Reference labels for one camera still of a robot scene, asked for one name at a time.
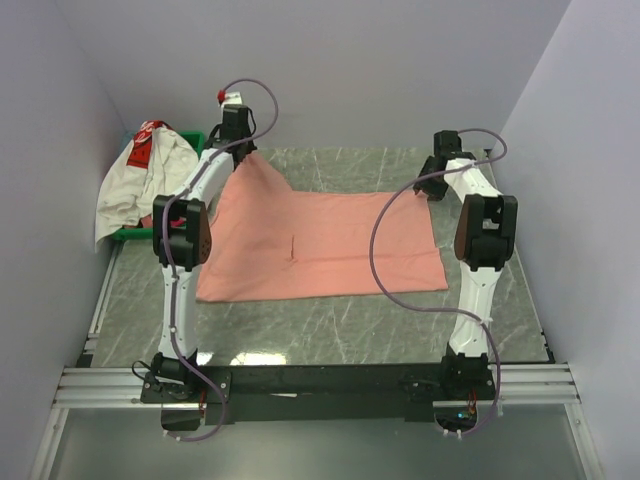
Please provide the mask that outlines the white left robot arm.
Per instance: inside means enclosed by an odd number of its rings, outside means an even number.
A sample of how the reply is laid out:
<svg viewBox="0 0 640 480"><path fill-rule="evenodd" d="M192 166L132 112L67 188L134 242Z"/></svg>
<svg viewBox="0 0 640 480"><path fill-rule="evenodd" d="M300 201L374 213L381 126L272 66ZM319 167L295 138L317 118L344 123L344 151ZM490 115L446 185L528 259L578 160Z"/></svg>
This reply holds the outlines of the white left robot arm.
<svg viewBox="0 0 640 480"><path fill-rule="evenodd" d="M208 208L231 174L256 147L255 121L242 103L225 102L200 159L177 189L153 201L153 250L164 283L163 327L158 352L145 379L143 397L155 402L212 400L226 403L217 385L198 368L195 333L196 290L212 250Z"/></svg>

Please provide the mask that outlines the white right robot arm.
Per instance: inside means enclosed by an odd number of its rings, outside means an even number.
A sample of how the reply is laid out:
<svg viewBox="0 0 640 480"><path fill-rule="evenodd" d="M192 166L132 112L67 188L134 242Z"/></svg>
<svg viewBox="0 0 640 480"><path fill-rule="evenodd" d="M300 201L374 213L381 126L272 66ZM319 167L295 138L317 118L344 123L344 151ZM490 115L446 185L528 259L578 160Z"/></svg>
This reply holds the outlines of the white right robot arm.
<svg viewBox="0 0 640 480"><path fill-rule="evenodd" d="M442 130L433 136L433 154L413 186L431 201L451 190L461 202L453 249L461 286L456 323L442 358L439 387L449 399L493 393L489 371L489 328L494 293L515 248L518 201L501 193L463 149L461 133Z"/></svg>

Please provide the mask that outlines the salmon pink t shirt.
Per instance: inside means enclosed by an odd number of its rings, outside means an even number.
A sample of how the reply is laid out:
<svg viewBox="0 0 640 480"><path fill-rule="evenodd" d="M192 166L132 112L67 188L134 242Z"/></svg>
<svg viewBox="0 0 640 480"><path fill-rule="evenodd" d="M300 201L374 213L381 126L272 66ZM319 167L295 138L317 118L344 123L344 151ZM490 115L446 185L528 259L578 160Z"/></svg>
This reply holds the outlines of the salmon pink t shirt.
<svg viewBox="0 0 640 480"><path fill-rule="evenodd" d="M259 154L230 176L210 224L201 302L392 293L448 287L426 199L405 192L295 191Z"/></svg>

